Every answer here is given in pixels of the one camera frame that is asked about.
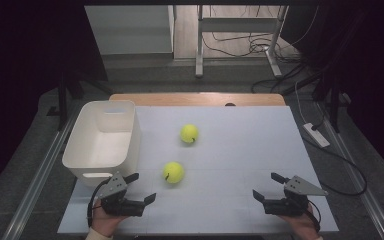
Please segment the white board table cover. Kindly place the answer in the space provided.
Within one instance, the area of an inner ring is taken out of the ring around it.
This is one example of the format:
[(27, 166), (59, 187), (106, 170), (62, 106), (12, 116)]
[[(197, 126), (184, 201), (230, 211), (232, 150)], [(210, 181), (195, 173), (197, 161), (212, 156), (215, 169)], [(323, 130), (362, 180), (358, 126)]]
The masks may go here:
[[(280, 107), (136, 107), (141, 129), (136, 172), (140, 177), (127, 198), (156, 193), (142, 216), (126, 220), (123, 235), (230, 235), (280, 233), (287, 226), (265, 214), (252, 190), (270, 199), (283, 195), (275, 172), (299, 176), (312, 184), (317, 175), (291, 110)], [(186, 124), (198, 128), (194, 143), (185, 143)], [(168, 162), (180, 163), (184, 178), (163, 178)], [(59, 230), (84, 235), (86, 207), (95, 187), (77, 181)]]

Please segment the white power strip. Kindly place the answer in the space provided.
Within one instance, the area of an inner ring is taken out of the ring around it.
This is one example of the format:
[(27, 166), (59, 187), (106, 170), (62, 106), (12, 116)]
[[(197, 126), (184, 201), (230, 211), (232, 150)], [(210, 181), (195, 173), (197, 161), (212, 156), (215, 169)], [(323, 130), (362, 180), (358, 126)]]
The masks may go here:
[(304, 124), (303, 128), (319, 147), (325, 148), (330, 145), (330, 142), (320, 133), (319, 130), (313, 129), (312, 123)]

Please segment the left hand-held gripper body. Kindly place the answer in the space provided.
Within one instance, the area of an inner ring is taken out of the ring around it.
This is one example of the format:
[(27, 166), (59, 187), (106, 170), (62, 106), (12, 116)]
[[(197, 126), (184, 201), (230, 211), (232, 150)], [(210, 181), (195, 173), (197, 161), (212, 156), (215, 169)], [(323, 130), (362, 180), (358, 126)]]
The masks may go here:
[(102, 182), (98, 199), (102, 209), (112, 216), (141, 216), (146, 207), (144, 201), (129, 200), (125, 197), (128, 185), (120, 172), (114, 173)]

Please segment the wooden table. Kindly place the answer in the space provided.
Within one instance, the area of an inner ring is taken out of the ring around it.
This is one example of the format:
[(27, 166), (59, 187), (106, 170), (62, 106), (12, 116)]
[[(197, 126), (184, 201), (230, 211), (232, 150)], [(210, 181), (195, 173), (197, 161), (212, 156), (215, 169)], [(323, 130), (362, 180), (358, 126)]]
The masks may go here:
[(280, 94), (247, 93), (130, 93), (113, 94), (111, 101), (130, 100), (137, 106), (285, 106)]

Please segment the yellow tennis ball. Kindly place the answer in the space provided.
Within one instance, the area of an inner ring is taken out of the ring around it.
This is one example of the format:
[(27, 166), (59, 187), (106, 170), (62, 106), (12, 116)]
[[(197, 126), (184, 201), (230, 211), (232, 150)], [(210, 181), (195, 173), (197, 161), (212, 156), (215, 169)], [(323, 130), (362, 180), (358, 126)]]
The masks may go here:
[(163, 178), (170, 184), (179, 183), (184, 178), (184, 168), (178, 162), (168, 162), (163, 168)]
[(198, 135), (198, 128), (193, 124), (184, 125), (180, 131), (180, 138), (185, 143), (194, 143)]

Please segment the person's right hand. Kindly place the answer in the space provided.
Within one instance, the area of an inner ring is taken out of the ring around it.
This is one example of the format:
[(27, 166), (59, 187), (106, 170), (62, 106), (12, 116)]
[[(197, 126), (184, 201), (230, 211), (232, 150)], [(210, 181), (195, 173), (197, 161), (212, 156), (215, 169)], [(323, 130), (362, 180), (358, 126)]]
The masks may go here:
[(307, 214), (294, 217), (279, 215), (279, 218), (286, 221), (301, 240), (312, 240), (321, 236), (316, 231), (314, 222)]

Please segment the white plastic storage bin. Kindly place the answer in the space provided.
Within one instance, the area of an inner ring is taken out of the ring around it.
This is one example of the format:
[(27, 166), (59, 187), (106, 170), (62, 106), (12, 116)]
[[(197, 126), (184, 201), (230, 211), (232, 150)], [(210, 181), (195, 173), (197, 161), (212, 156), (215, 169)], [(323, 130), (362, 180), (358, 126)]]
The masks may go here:
[(76, 119), (62, 163), (84, 185), (95, 187), (117, 171), (136, 172), (140, 140), (132, 101), (92, 101)]

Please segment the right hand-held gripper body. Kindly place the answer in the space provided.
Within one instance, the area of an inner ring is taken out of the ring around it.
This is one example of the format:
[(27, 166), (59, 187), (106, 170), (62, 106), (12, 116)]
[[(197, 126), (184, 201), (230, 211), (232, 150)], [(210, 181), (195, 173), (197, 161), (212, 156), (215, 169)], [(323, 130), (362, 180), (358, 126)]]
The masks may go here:
[(307, 180), (293, 176), (283, 185), (284, 198), (266, 199), (262, 203), (265, 213), (282, 216), (301, 216), (309, 204), (309, 196), (327, 196), (328, 192), (308, 182)]

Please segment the white cabinet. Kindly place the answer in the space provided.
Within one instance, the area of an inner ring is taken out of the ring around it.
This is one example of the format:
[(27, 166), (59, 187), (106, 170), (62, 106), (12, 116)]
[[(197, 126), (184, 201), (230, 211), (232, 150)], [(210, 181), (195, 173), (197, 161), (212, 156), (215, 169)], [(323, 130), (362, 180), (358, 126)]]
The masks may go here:
[(102, 55), (173, 52), (172, 5), (86, 6), (85, 11)]

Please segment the black metal stand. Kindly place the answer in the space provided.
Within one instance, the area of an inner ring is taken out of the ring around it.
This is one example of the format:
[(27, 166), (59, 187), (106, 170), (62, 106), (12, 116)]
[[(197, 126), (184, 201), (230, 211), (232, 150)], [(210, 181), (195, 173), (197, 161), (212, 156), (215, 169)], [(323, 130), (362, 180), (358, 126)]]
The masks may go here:
[(335, 36), (335, 46), (331, 46), (332, 55), (329, 62), (321, 71), (321, 80), (313, 91), (312, 97), (314, 101), (322, 101), (330, 97), (330, 101), (326, 104), (329, 113), (329, 122), (333, 130), (338, 133), (338, 108), (339, 101), (339, 85), (338, 66), (343, 57), (349, 41), (353, 37), (353, 19), (342, 24)]
[(57, 88), (58, 106), (51, 107), (47, 113), (48, 116), (59, 117), (58, 131), (61, 131), (68, 121), (67, 93), (79, 92), (79, 96), (75, 96), (76, 99), (81, 99), (83, 96), (82, 87), (80, 86), (81, 81), (88, 83), (108, 96), (114, 94), (114, 91), (111, 88), (104, 86), (102, 83), (99, 83), (96, 79), (93, 79), (85, 73), (79, 71), (74, 71), (69, 74), (63, 73)]

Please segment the person's left hand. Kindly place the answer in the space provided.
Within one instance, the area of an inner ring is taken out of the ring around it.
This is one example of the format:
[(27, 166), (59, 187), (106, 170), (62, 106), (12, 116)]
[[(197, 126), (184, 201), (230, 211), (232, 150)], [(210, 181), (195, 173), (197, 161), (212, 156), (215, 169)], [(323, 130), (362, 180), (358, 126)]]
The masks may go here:
[(101, 200), (98, 199), (92, 207), (91, 228), (97, 233), (110, 238), (114, 235), (119, 224), (125, 219), (126, 216), (108, 215), (101, 207)]

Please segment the white metal desk frame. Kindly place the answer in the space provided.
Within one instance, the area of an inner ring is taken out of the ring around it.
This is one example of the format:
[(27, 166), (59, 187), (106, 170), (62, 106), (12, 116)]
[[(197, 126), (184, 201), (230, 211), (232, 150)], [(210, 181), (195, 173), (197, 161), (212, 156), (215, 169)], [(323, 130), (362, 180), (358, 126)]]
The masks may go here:
[(195, 57), (195, 76), (203, 76), (203, 33), (268, 33), (272, 35), (270, 45), (264, 48), (266, 58), (269, 62), (273, 75), (276, 78), (282, 76), (275, 57), (277, 40), (283, 27), (287, 6), (280, 6), (276, 18), (226, 18), (226, 17), (204, 17), (203, 6), (198, 6), (198, 41)]

